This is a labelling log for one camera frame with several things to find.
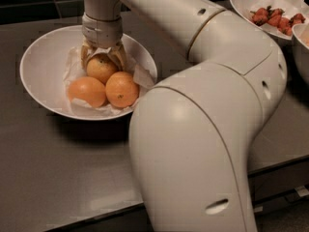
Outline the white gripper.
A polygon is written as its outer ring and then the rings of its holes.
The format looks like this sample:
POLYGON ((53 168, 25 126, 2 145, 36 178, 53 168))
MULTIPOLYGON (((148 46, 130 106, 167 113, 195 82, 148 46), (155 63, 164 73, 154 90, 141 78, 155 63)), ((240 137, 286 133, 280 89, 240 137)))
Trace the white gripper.
POLYGON ((121 71, 126 70, 126 51, 121 42, 123 36, 121 18, 112 21, 102 21, 90 18, 84 14, 82 16, 82 34, 86 38, 83 40, 80 49, 80 60, 83 69, 87 67, 89 59, 97 50, 96 47, 111 47, 108 52, 111 59, 118 65, 121 71))

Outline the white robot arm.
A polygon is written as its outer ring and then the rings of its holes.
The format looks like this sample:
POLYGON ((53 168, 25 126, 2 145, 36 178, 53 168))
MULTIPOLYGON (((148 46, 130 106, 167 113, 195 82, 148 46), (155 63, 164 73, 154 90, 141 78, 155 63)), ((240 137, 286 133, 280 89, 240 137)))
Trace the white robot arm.
POLYGON ((156 84, 130 121, 133 172, 156 232, 257 232, 250 146, 280 102, 287 65, 262 30, 209 0, 84 0, 82 31, 108 48, 129 8, 190 64, 156 84))

